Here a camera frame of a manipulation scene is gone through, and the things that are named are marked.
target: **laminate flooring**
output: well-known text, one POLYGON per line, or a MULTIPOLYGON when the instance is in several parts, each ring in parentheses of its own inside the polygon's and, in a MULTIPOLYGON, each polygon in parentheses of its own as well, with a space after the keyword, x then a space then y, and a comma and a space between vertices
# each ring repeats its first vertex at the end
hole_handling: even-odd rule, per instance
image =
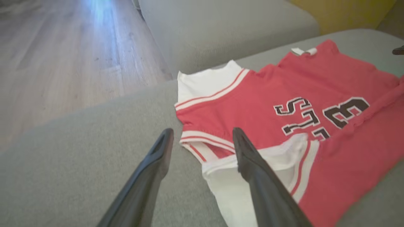
POLYGON ((0 151, 34 126, 173 79, 131 0, 30 4, 0 14, 0 151))

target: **white stripe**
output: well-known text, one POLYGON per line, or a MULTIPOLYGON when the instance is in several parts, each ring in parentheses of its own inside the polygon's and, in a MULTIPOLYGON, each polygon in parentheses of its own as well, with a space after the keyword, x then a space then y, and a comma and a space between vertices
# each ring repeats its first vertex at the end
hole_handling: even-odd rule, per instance
POLYGON ((201 153, 201 155, 206 159, 207 162, 218 160, 219 158, 213 153, 213 151, 202 142, 191 143, 195 149, 201 153))
POLYGON ((190 101, 188 103, 185 103, 185 104, 182 104, 182 105, 176 107, 175 109, 178 111, 178 110, 188 108, 188 107, 190 107, 192 105, 195 105, 195 104, 198 104, 198 103, 212 101, 212 100, 215 100, 215 99, 218 99, 218 98, 224 96, 225 94, 229 93, 234 88, 236 88, 242 82, 242 80, 244 79, 244 77, 247 75, 248 72, 249 72, 248 69, 244 69, 244 71, 240 74, 240 76, 238 76, 237 80, 230 87, 228 87, 227 89, 219 92, 218 94, 216 94, 216 95, 214 95, 212 97, 203 97, 203 98, 198 98, 198 99, 192 100, 192 101, 190 101))
POLYGON ((187 144, 187 143, 182 143, 181 144, 185 149, 187 149, 191 154, 193 154, 196 159, 198 159, 198 161, 200 163, 204 163, 204 161, 201 159, 201 157, 199 157, 199 155, 197 153, 195 153, 195 151, 187 144))
POLYGON ((213 151, 206 146, 204 143, 201 142, 194 142, 194 143, 181 143, 181 145, 190 151, 200 163, 205 163, 202 158, 191 148, 192 145, 206 160, 206 162, 216 161, 219 158, 213 153, 213 151))
POLYGON ((217 143, 217 142, 214 142, 214 141, 210 141, 210 140, 204 139, 204 138, 182 139, 182 140, 180 140, 179 142, 180 142, 180 144, 182 144, 182 143, 204 142, 204 143, 209 143, 209 144, 211 144, 211 145, 213 145, 213 146, 216 146, 216 147, 223 148, 223 149, 228 150, 228 151, 230 151, 230 152, 232 152, 232 153, 235 153, 235 152, 236 152, 233 148, 230 148, 230 147, 225 146, 225 145, 223 145, 223 144, 221 144, 221 143, 217 143))
MULTIPOLYGON (((205 138, 214 140, 214 141, 216 141, 216 142, 218 142, 218 143, 226 144, 227 146, 234 148, 234 144, 233 144, 232 142, 227 141, 227 140, 225 140, 225 139, 222 139, 222 138, 220 138, 220 137, 217 137, 217 136, 214 136, 214 135, 205 133, 205 132, 200 132, 200 131, 184 131, 184 132, 182 132, 181 140, 180 140, 180 141, 182 141, 182 140, 183 140, 182 138, 185 138, 185 137, 205 137, 205 138)), ((199 139, 199 138, 186 139, 186 141, 198 141, 198 140, 200 140, 200 139, 199 139)))
POLYGON ((299 177, 299 166, 301 165, 301 158, 304 156, 305 151, 301 154, 301 157, 300 157, 300 159, 299 159, 299 162, 298 162, 298 163, 295 165, 295 167, 294 167, 294 170, 293 170, 293 172, 294 172, 293 178, 292 178, 290 184, 287 186, 287 189, 288 189, 289 192, 291 192, 291 191, 293 190, 293 188, 295 187, 295 185, 296 185, 296 183, 297 183, 297 179, 298 179, 298 177, 299 177))
POLYGON ((209 97, 230 86, 242 68, 233 60, 218 69, 206 69, 193 74, 178 72, 178 102, 198 97, 209 97))
POLYGON ((308 49, 306 51, 304 51, 304 50, 302 50, 300 48, 292 48, 291 50, 292 50, 293 53, 295 53, 295 54, 297 54, 299 56, 301 56, 304 53, 309 53, 310 55, 315 55, 317 53, 317 48, 311 48, 311 49, 308 49))
POLYGON ((319 145, 320 143, 318 141, 310 142, 310 149, 302 166, 300 183, 293 195, 293 198, 297 203, 299 203, 300 199, 303 197, 306 191, 307 185, 309 183, 311 167, 313 166, 314 160, 316 158, 319 145))
MULTIPOLYGON (((259 150, 259 154, 261 157, 268 163, 268 165, 272 168, 273 171, 280 171, 280 170, 287 170, 292 167, 293 168, 293 176, 297 179, 298 172, 295 172, 297 167, 297 171, 299 171, 300 159, 305 154, 307 149, 307 141, 298 141, 296 139, 290 138, 289 140, 285 141, 281 145, 270 147, 271 149, 261 149, 259 150)), ((237 157, 236 155, 230 155, 225 158, 218 159, 214 162, 207 162, 204 163, 202 167, 202 171, 215 171, 217 169, 224 169, 224 168, 233 168, 237 167, 237 157)))

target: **yellow wall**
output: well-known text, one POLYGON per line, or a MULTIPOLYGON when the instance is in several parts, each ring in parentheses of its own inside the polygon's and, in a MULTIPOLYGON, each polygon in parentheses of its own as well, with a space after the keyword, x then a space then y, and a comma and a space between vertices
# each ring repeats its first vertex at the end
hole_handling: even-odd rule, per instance
POLYGON ((291 0, 320 24, 322 34, 353 29, 375 29, 396 0, 291 0))

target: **basketball jersey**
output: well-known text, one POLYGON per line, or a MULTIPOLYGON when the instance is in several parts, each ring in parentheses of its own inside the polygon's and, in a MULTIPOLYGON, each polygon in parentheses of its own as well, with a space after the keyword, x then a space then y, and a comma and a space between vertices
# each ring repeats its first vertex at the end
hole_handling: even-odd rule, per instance
MULTIPOLYGON (((313 226, 335 226, 354 202, 403 160, 403 112, 401 83, 324 142, 296 134, 259 153, 313 226)), ((229 227, 257 226, 249 185, 237 171, 236 155, 205 162, 202 172, 229 227)))
POLYGON ((397 85, 394 75, 341 54, 331 40, 316 54, 288 53, 258 72, 234 61, 192 75, 180 72, 180 143, 203 163, 234 153, 234 127, 262 151, 297 133, 322 141, 397 85))

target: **couch cushion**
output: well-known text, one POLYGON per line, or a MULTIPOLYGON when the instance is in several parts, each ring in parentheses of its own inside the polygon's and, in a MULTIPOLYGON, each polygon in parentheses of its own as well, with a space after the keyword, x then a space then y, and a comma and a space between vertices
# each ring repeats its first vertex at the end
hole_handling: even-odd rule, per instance
POLYGON ((354 29, 319 36, 264 51, 236 62, 241 67, 260 70, 268 64, 277 64, 291 48, 299 47, 308 50, 327 39, 332 39, 341 53, 370 62, 379 70, 387 71, 397 77, 404 74, 404 55, 391 53, 394 48, 404 45, 404 40, 371 29, 354 29))
MULTIPOLYGON (((259 64, 277 63, 291 46, 307 49, 327 38, 345 54, 404 74, 404 56, 392 58, 391 50, 384 50, 404 41, 369 30, 310 39, 237 62, 259 69, 259 64), (374 42, 383 47, 374 47, 376 57, 369 52, 374 42)), ((95 226, 161 131, 171 127, 171 164, 160 186, 152 226, 226 226, 200 163, 178 144, 176 101, 174 80, 29 130, 0 156, 0 225, 95 226)), ((403 226, 402 166, 354 206, 341 226, 375 226, 380 220, 385 226, 403 226)))
POLYGON ((315 19, 285 0, 139 3, 173 76, 319 35, 315 19))

